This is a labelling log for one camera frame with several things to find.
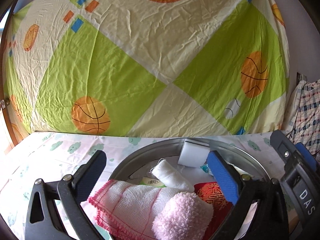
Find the plaid cloth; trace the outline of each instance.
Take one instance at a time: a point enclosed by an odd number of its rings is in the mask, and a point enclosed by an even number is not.
[[[302,81],[297,88],[296,94],[292,95],[293,101],[296,102],[296,118],[294,121],[294,115],[291,116],[289,126],[292,127],[292,130],[287,137],[294,144],[302,142],[320,162],[320,80],[314,83]]]

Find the white lettering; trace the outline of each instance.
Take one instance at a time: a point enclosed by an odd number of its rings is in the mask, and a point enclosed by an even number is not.
[[[308,195],[308,191],[305,189],[301,195],[300,195],[300,199],[304,199],[306,196]]]
[[[307,202],[304,203],[306,205],[306,209],[307,209],[308,205],[310,204],[310,202],[311,202],[311,199],[309,199]]]
[[[315,206],[313,206],[310,210],[308,210],[308,215],[310,216],[315,209]]]

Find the wooden frame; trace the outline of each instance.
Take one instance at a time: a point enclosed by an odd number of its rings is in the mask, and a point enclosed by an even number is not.
[[[5,97],[4,97],[4,87],[3,87],[3,69],[5,66],[3,66],[3,54],[4,54],[4,44],[5,44],[5,38],[7,36],[7,31],[8,31],[8,28],[9,28],[9,23],[10,23],[10,20],[11,20],[11,17],[13,15],[13,10],[14,10],[14,7],[16,6],[18,0],[14,0],[11,4],[11,8],[10,8],[10,11],[9,11],[9,15],[8,15],[8,18],[7,18],[7,21],[4,25],[4,29],[3,29],[3,32],[2,32],[2,38],[1,38],[1,43],[0,43],[0,102],[2,100],[5,100]],[[12,140],[12,143],[14,146],[16,146],[18,144],[18,141],[17,141],[17,138],[13,132],[13,127],[12,127],[12,124],[10,122],[10,118],[9,118],[9,113],[8,113],[8,109],[7,107],[3,108],[2,109],[2,112],[3,112],[3,117],[4,117],[4,121],[5,121],[5,124],[7,126],[7,129],[8,129],[8,132],[9,132],[9,135],[11,137],[11,140]]]

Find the white towel with pink trim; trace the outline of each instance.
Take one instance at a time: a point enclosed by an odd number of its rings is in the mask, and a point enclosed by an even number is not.
[[[152,222],[180,190],[133,185],[111,179],[88,201],[97,208],[99,226],[122,240],[155,240]]]

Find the white paper roll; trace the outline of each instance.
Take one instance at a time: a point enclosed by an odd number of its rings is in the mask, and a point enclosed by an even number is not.
[[[166,160],[162,160],[153,168],[152,174],[156,176],[166,187],[180,189],[181,191],[194,192],[195,188]]]
[[[180,153],[178,164],[200,168],[206,162],[209,152],[209,144],[186,139]]]

